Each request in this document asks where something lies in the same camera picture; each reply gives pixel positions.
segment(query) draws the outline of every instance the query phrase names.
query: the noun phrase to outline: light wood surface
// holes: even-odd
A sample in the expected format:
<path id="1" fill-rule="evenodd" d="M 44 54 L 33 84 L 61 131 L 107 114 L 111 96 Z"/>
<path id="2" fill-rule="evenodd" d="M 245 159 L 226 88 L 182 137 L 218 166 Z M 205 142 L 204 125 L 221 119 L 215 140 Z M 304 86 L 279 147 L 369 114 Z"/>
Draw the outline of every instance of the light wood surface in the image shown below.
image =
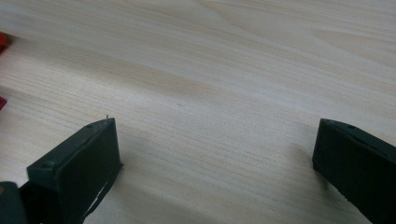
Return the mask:
<path id="1" fill-rule="evenodd" d="M 0 1 L 0 181 L 116 118 L 85 223 L 369 223 L 312 169 L 320 118 L 396 145 L 396 1 Z"/>

